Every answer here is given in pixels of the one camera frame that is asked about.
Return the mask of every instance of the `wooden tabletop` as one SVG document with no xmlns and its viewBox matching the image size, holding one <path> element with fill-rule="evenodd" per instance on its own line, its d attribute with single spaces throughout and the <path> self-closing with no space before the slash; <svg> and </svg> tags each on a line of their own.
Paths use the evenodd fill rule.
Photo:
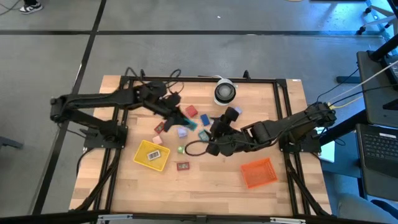
<svg viewBox="0 0 398 224">
<path fill-rule="evenodd" d="M 120 76 L 104 76 L 100 93 L 111 93 L 119 85 Z M 304 91 L 300 80 L 287 80 L 293 113 L 306 108 Z M 176 213 L 212 215 L 292 215 L 287 177 L 283 155 L 279 146 L 264 148 L 257 152 L 240 152 L 230 157 L 205 154 L 190 157 L 178 154 L 177 148 L 197 140 L 198 132 L 203 130 L 199 118 L 201 114 L 219 116 L 226 106 L 218 106 L 213 101 L 216 83 L 185 82 L 181 92 L 181 108 L 194 105 L 199 114 L 194 117 L 198 128 L 188 137 L 180 139 L 177 126 L 167 133 L 160 134 L 163 146 L 171 153 L 162 172 L 152 170 L 133 162 L 134 155 L 142 140 L 152 141 L 157 135 L 154 128 L 162 121 L 151 111 L 139 108 L 130 111 L 127 125 L 129 132 L 126 147 L 119 163 L 112 212 L 126 213 Z M 238 83 L 237 94 L 229 106 L 243 110 L 236 122 L 236 129 L 267 119 L 277 120 L 273 87 L 266 83 Z M 282 110 L 286 115 L 282 89 L 279 90 Z M 111 119 L 113 108 L 95 109 L 94 115 L 100 119 Z M 192 152 L 205 150 L 206 144 L 190 146 Z M 104 149 L 95 149 L 87 154 L 80 166 L 70 208 L 82 203 L 98 181 Z M 252 161 L 270 157 L 278 181 L 254 189 L 247 189 L 240 166 Z M 323 174 L 319 160 L 311 154 L 301 154 L 305 183 L 317 202 L 327 212 L 331 212 Z M 177 171 L 177 162 L 189 162 L 190 170 Z M 298 209 L 303 213 L 300 191 L 296 188 Z M 104 207 L 108 186 L 104 188 L 101 208 Z"/>
</svg>

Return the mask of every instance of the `yellow plastic basket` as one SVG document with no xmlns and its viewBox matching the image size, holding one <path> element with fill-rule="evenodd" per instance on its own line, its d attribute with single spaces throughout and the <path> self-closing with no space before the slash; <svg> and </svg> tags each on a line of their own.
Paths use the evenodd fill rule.
<svg viewBox="0 0 398 224">
<path fill-rule="evenodd" d="M 156 150 L 159 150 L 160 157 L 152 161 L 148 160 L 147 155 Z M 166 147 L 154 144 L 146 140 L 142 140 L 136 152 L 136 155 L 134 156 L 134 162 L 160 172 L 163 171 L 164 165 L 166 165 L 166 161 L 167 158 L 169 157 L 169 154 L 170 154 L 170 149 L 167 149 Z"/>
</svg>

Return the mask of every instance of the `gray floor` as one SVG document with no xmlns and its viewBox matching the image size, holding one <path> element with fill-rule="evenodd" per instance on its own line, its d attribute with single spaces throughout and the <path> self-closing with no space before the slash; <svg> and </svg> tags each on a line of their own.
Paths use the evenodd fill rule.
<svg viewBox="0 0 398 224">
<path fill-rule="evenodd" d="M 46 0 L 38 13 L 0 16 L 0 30 L 90 30 L 99 4 Z M 362 15 L 365 8 L 363 2 L 307 0 L 108 0 L 99 30 L 356 30 L 372 20 Z M 0 150 L 0 217 L 29 212 L 57 130 L 49 120 L 49 99 L 72 89 L 87 41 L 87 35 L 0 35 L 0 136 L 24 142 L 22 150 Z M 311 103 L 336 85 L 337 75 L 356 69 L 357 51 L 383 43 L 370 36 L 101 35 L 96 36 L 80 92 L 97 92 L 103 75 L 121 75 L 127 66 L 143 68 L 148 75 L 181 68 L 184 76 L 241 77 L 247 69 L 252 77 L 302 79 Z M 350 87 L 343 85 L 337 92 Z M 359 100 L 338 111 L 339 122 L 363 106 Z M 68 209 L 82 145 L 82 139 L 67 134 L 45 213 Z M 325 174 L 325 180 L 333 211 L 338 193 L 356 191 L 350 178 Z"/>
</svg>

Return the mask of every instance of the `orange plastic basket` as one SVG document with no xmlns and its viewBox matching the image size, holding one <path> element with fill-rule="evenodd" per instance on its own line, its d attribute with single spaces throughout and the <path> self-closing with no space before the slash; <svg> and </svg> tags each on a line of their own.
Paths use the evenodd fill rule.
<svg viewBox="0 0 398 224">
<path fill-rule="evenodd" d="M 249 189 L 278 180 L 269 158 L 243 164 L 241 165 L 241 170 L 246 186 Z"/>
</svg>

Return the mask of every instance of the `person's foot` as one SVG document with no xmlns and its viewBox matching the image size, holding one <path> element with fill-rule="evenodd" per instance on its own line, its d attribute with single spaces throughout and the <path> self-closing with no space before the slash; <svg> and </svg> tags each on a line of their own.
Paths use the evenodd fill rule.
<svg viewBox="0 0 398 224">
<path fill-rule="evenodd" d="M 36 5 L 24 5 L 19 9 L 19 12 L 22 14 L 30 14 L 33 12 L 37 12 L 43 9 L 43 6 L 40 3 L 36 3 Z"/>
</svg>

